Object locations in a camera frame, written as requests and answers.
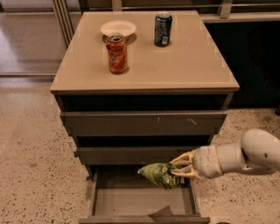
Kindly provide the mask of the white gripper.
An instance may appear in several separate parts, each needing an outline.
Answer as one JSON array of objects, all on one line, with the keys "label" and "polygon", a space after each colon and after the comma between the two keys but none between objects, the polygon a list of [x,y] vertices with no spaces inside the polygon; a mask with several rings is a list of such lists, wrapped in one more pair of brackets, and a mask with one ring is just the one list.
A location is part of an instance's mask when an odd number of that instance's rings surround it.
[{"label": "white gripper", "polygon": [[188,151],[171,160],[171,164],[181,169],[173,169],[171,173],[184,178],[200,178],[200,176],[213,179],[223,175],[215,147],[199,147],[195,151]]}]

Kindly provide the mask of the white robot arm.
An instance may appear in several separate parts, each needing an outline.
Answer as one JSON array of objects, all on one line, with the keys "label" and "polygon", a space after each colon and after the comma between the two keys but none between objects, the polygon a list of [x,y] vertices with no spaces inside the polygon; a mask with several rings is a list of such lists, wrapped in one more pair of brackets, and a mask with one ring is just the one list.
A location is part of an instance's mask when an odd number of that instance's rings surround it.
[{"label": "white robot arm", "polygon": [[269,175],[280,173],[280,140],[252,129],[239,144],[199,147],[171,161],[173,175],[186,178],[217,178],[228,173]]}]

